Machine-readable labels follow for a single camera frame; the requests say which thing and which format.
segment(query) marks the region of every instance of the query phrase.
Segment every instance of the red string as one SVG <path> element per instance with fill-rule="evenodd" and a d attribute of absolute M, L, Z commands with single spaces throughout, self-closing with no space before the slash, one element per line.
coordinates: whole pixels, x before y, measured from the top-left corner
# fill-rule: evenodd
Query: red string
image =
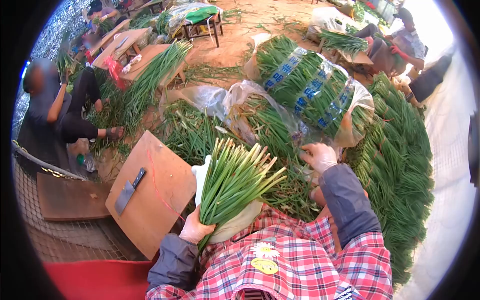
<path fill-rule="evenodd" d="M 150 156 L 150 151 L 148 151 L 148 149 L 147 149 L 147 154 L 148 154 L 148 159 L 150 160 L 150 164 L 152 165 L 152 180 L 153 180 L 153 187 L 155 188 L 156 196 L 163 201 L 166 207 L 171 209 L 177 216 L 179 216 L 185 222 L 185 219 L 182 216 L 180 216 L 180 214 L 177 213 L 175 209 L 173 209 L 167 202 L 165 202 L 165 200 L 163 200 L 162 197 L 160 197 L 160 192 L 156 188 L 156 184 L 155 184 L 155 165 L 153 164 L 153 160 L 152 160 L 152 157 Z"/>

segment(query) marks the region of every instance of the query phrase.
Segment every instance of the gray shirt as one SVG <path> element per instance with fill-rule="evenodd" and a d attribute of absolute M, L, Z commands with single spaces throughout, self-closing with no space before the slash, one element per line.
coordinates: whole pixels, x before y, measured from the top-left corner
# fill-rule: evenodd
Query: gray shirt
<path fill-rule="evenodd" d="M 30 105 L 28 107 L 27 113 L 29 114 L 30 119 L 35 125 L 45 126 L 48 124 L 48 111 L 52 107 L 53 101 L 55 101 L 55 98 L 59 93 L 60 83 L 58 81 L 57 67 L 51 60 L 45 58 L 36 60 L 40 60 L 37 63 L 42 69 L 44 75 L 44 85 L 43 90 L 40 93 L 34 96 L 30 96 Z M 61 131 L 61 121 L 67 113 L 71 102 L 72 96 L 69 93 L 65 92 L 57 121 L 52 124 L 53 130 L 57 133 L 60 133 Z"/>

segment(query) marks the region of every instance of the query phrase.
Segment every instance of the knife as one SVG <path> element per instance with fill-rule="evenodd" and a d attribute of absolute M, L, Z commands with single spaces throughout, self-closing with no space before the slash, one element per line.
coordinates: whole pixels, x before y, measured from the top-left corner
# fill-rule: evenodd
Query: knife
<path fill-rule="evenodd" d="M 128 204 L 128 201 L 133 195 L 133 192 L 137 188 L 138 183 L 140 180 L 142 180 L 143 176 L 145 174 L 145 169 L 140 168 L 140 172 L 138 172 L 137 177 L 133 181 L 133 183 L 130 183 L 130 181 L 127 180 L 125 183 L 125 186 L 120 192 L 120 195 L 118 196 L 117 200 L 115 201 L 115 210 L 117 211 L 117 214 L 120 216 L 125 207 Z"/>

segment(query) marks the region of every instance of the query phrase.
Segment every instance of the plaid shirt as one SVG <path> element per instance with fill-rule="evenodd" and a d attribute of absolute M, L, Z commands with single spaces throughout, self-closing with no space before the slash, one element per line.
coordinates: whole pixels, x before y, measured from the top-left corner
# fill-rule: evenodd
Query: plaid shirt
<path fill-rule="evenodd" d="M 391 299 L 393 293 L 390 252 L 381 233 L 361 234 L 335 253 L 327 217 L 305 223 L 266 204 L 248 228 L 208 245 L 201 265 L 195 290 L 160 285 L 145 299 L 237 300 L 248 289 L 277 300 Z"/>

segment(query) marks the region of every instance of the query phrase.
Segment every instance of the sandal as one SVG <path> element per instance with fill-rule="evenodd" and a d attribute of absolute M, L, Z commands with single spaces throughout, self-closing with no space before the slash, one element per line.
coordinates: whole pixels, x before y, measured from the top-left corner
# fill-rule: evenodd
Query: sandal
<path fill-rule="evenodd" d="M 123 137 L 123 135 L 119 137 L 119 131 L 121 127 L 122 126 L 115 127 L 115 132 L 112 132 L 113 128 L 108 128 L 107 133 L 105 134 L 105 137 L 107 138 L 107 140 L 110 140 L 111 142 L 116 142 L 120 140 Z"/>

